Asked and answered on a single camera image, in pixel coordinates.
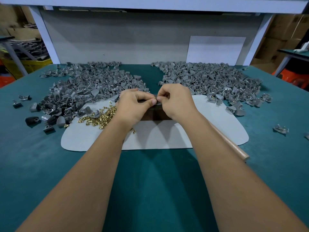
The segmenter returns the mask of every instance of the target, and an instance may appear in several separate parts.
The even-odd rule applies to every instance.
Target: green workbench
[[[60,146],[63,128],[45,134],[44,124],[28,127],[29,105],[67,77],[40,78],[48,65],[0,89],[0,231],[14,231],[84,154]],[[162,72],[150,65],[122,65],[142,76],[152,93]],[[238,117],[249,135],[241,148],[247,164],[309,226],[309,93],[250,66],[244,74],[263,80],[273,102],[244,105]],[[31,95],[14,109],[18,95]],[[283,136],[272,128],[280,124]],[[211,202],[192,149],[123,151],[103,231],[218,231]]]

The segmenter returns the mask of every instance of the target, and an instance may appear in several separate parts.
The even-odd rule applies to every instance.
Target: table leg
[[[16,63],[18,69],[20,70],[20,72],[22,73],[23,76],[27,76],[28,73],[25,70],[25,68],[23,67],[23,64],[21,63],[21,61],[19,60],[19,58],[17,57],[13,47],[10,45],[9,42],[4,42],[3,43],[6,50],[9,52],[10,56],[12,57],[13,61]]]
[[[289,60],[290,60],[291,56],[287,55],[284,57],[284,59],[282,60],[282,62],[280,63],[280,65],[278,66],[277,70],[275,71],[274,76],[278,77],[280,72],[282,72],[282,70],[285,68],[285,66],[288,64]]]

